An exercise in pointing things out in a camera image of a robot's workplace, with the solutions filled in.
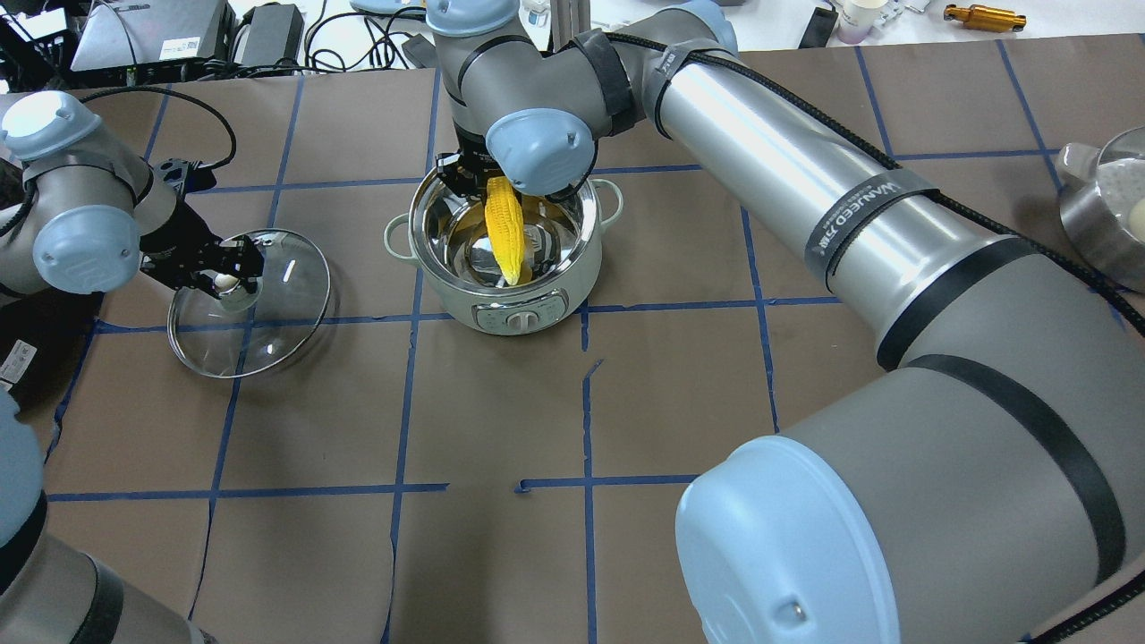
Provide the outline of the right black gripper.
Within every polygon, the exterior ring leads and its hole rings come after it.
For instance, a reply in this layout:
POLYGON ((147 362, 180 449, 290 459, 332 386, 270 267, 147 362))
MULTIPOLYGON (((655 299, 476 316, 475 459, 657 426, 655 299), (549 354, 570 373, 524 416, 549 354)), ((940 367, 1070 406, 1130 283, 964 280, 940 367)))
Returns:
POLYGON ((461 199, 484 203, 491 172, 492 156, 484 148, 458 148, 435 156, 435 176, 461 199))

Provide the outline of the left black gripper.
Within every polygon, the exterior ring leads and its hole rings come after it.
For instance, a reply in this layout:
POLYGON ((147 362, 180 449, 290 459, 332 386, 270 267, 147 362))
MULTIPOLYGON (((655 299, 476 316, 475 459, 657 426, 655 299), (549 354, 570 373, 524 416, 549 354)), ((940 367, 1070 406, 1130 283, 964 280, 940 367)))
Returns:
POLYGON ((248 235, 218 237, 182 199, 175 201, 166 223, 143 236, 143 274, 172 290, 256 296, 263 266, 263 254, 248 235))

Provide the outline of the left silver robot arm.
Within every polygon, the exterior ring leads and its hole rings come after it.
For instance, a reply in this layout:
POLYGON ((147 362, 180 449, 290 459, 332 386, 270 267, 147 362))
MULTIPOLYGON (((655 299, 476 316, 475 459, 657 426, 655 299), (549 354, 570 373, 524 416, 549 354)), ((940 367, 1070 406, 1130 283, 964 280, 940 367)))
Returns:
MULTIPOLYGON (((216 275, 253 289, 263 257, 218 237, 184 188, 131 151, 65 91, 37 91, 3 113, 3 146, 24 201, 3 210, 3 304, 56 288, 110 292, 143 272, 216 296, 216 275)), ((3 643, 212 643, 187 618, 53 537, 44 455, 3 393, 3 643)))

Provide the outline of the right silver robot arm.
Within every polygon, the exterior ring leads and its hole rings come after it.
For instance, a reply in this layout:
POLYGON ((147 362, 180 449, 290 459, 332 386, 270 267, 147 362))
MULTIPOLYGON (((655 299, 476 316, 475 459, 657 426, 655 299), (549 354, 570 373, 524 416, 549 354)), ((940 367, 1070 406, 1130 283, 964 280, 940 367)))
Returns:
POLYGON ((463 149, 553 197, 642 118, 874 327, 885 375, 741 445, 676 509, 710 643, 1014 643, 1142 559, 1142 315, 743 65, 719 3, 542 55, 429 1, 463 149))

